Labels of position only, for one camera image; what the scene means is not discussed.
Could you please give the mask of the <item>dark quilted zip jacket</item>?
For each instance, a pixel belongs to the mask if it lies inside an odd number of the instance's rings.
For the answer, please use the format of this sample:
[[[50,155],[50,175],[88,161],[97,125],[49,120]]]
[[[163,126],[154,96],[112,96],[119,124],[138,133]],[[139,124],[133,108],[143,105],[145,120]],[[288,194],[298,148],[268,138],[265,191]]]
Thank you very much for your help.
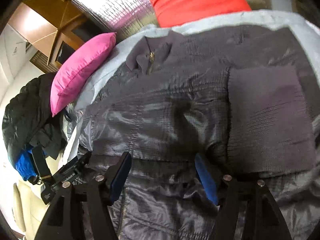
[[[208,239],[218,208],[195,157],[262,178],[293,239],[319,223],[319,86],[289,28],[142,37],[87,106],[81,144],[132,167],[109,208],[119,239]]]

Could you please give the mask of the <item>blue garment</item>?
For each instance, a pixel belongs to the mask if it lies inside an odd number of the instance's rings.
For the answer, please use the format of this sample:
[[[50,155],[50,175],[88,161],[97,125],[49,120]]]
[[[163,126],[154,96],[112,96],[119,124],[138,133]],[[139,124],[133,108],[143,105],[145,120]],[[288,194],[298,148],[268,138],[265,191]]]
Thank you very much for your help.
[[[35,185],[41,178],[50,176],[50,170],[46,163],[46,156],[41,145],[36,147],[25,145],[18,156],[15,170],[24,181]]]

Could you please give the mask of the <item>black puffer jacket pile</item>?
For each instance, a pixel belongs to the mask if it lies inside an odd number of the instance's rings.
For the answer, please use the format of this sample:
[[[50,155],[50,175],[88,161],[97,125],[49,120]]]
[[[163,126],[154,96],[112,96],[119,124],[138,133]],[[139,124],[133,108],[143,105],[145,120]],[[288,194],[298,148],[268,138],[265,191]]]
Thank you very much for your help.
[[[53,72],[32,79],[5,108],[2,133],[12,166],[28,145],[41,145],[45,156],[53,159],[66,145],[60,115],[53,116],[50,108],[50,91],[55,76]]]

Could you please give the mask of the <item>pink pillow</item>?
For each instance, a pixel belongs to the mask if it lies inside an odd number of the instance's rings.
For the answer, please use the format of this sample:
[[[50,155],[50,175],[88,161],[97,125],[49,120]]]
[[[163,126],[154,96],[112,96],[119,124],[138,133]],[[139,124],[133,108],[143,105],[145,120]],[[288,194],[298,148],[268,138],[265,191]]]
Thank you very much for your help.
[[[77,49],[60,67],[50,90],[50,109],[56,116],[81,92],[87,79],[116,45],[116,33],[99,34]]]

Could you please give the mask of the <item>wooden cabinet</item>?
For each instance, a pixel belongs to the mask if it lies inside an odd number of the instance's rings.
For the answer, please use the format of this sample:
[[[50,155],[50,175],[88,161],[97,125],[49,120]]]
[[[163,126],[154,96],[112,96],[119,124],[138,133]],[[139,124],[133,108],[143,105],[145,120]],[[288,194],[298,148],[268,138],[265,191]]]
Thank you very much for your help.
[[[63,45],[77,50],[84,44],[72,30],[86,21],[71,0],[23,0],[8,24],[46,55],[48,64],[60,67],[58,56]]]

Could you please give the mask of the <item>grey fleece blanket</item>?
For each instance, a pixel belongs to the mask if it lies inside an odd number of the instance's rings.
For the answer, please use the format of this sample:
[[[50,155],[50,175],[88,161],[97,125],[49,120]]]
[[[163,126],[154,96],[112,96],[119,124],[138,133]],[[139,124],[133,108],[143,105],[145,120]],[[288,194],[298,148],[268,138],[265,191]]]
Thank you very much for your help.
[[[121,41],[112,50],[109,59],[104,62],[86,81],[81,93],[75,101],[76,127],[60,160],[66,164],[74,158],[78,152],[79,135],[82,125],[82,115],[85,108],[90,105],[104,87],[107,81],[114,75],[118,67],[125,61],[131,49],[144,36],[163,37],[169,31],[175,31],[183,35],[201,33],[211,29],[242,24],[259,25],[271,30],[288,27],[303,47],[316,77],[319,77],[319,27],[315,26],[304,17],[294,12],[279,10],[254,10],[248,12],[235,12],[204,18],[171,28],[160,28],[155,25],[147,25],[141,31]]]

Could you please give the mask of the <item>silver foil insulation mat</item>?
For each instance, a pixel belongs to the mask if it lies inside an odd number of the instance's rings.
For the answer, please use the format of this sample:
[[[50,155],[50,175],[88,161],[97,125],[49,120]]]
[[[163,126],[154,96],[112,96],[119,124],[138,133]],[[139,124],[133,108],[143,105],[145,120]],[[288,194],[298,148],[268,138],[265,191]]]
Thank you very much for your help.
[[[84,13],[91,16],[108,32],[117,33],[122,41],[147,25],[158,26],[149,0],[72,0]]]

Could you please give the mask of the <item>red pillow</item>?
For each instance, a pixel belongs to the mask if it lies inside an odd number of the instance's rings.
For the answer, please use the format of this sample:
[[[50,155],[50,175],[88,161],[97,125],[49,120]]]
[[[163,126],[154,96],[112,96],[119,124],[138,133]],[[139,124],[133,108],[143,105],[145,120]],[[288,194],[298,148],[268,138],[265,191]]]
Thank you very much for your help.
[[[246,0],[150,0],[162,28],[183,25],[203,18],[251,11]]]

